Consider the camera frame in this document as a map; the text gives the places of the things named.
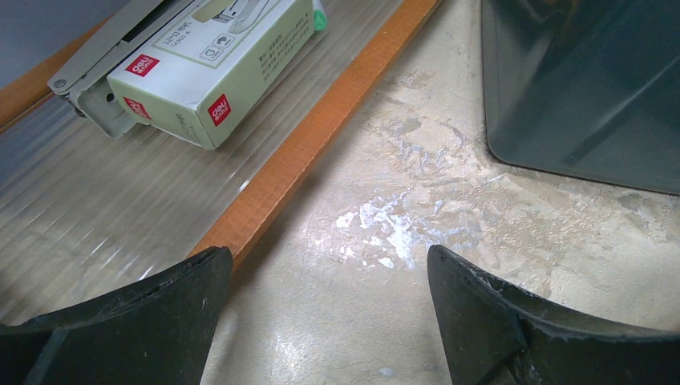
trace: stapler box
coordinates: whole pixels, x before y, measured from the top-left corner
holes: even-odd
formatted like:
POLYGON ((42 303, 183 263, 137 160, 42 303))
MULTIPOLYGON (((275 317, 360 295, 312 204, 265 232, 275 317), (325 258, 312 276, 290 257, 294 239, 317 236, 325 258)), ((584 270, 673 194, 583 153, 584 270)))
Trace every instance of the stapler box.
POLYGON ((214 149, 313 32, 311 0, 196 1, 107 80, 137 122, 214 149))

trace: clear corrugated plastic sheet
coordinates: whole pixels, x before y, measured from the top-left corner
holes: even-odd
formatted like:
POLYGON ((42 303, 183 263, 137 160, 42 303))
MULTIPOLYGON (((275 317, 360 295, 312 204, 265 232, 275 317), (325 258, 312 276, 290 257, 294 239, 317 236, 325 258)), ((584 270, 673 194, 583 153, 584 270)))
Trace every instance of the clear corrugated plastic sheet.
POLYGON ((328 29, 214 152, 155 128, 109 139, 57 98, 1 135, 0 322, 182 260, 400 3, 326 0, 328 29))

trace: red logo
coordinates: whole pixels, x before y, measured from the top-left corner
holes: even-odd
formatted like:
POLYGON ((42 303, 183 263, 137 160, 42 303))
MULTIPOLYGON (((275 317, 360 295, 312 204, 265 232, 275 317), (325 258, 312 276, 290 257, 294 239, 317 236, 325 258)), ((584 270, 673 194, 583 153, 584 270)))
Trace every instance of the red logo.
POLYGON ((217 101, 213 103, 212 106, 208 107, 208 113, 210 114, 215 127, 224 122, 231 111, 232 108, 229 106, 229 102, 227 101, 225 94, 222 94, 222 96, 217 98, 217 101))
POLYGON ((140 55, 132 64, 125 68, 125 71, 132 72, 135 75, 144 77, 147 73, 158 64, 159 60, 151 56, 140 55))
POLYGON ((137 115, 139 115, 139 116, 141 116, 145 119, 153 120, 153 119, 151 119, 151 116, 148 115, 147 110, 144 109, 144 105, 142 105, 142 103, 136 102, 132 99, 128 99, 128 98, 125 98, 125 97, 123 97, 123 99, 125 99, 125 103, 128 106, 130 106, 132 111, 135 112, 137 115))

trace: dirty floor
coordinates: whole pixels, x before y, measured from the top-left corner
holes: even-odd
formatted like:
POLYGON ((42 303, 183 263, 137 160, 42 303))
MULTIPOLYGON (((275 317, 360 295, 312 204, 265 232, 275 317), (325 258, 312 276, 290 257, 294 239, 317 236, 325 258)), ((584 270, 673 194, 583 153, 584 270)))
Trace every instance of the dirty floor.
POLYGON ((480 1, 445 1, 251 254, 204 384, 450 383, 443 244, 566 306, 680 329, 677 197, 494 160, 480 1))

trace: orange edge strip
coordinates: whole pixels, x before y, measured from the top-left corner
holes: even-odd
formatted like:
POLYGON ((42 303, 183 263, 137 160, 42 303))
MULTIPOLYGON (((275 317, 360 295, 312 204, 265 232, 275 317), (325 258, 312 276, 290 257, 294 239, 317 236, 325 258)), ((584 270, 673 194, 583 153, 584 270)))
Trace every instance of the orange edge strip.
POLYGON ((0 106, 2 106, 0 134, 52 96, 47 81, 105 22, 106 20, 94 26, 86 34, 0 90, 0 106))
POLYGON ((404 0, 190 255, 227 246, 239 267, 440 2, 404 0))

